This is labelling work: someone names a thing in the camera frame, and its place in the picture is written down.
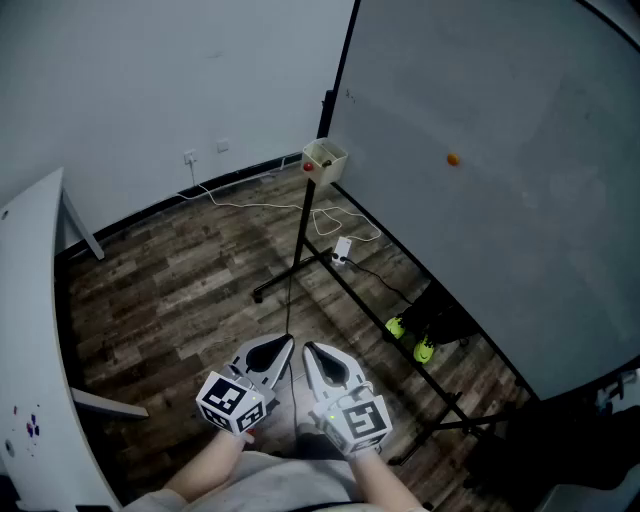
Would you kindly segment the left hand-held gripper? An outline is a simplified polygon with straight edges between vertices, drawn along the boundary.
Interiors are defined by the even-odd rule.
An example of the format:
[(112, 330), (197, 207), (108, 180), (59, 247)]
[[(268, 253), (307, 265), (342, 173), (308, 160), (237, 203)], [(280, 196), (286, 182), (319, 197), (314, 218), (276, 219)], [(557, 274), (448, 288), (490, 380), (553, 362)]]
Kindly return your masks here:
[[(282, 378), (294, 350), (291, 334), (258, 336), (243, 343), (220, 373), (212, 371), (196, 403), (203, 417), (234, 436), (243, 436), (271, 410), (274, 386)], [(255, 383), (243, 373), (252, 373)]]

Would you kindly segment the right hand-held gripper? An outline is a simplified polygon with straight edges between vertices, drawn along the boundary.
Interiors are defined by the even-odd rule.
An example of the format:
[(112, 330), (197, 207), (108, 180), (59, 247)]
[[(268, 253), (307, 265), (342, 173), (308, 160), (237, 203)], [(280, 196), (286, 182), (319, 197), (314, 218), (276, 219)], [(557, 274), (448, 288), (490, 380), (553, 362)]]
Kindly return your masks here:
[(315, 342), (304, 345), (302, 356), (309, 388), (320, 401), (310, 413), (316, 427), (343, 456), (377, 450), (392, 423), (383, 397), (365, 382), (358, 362), (333, 346)]

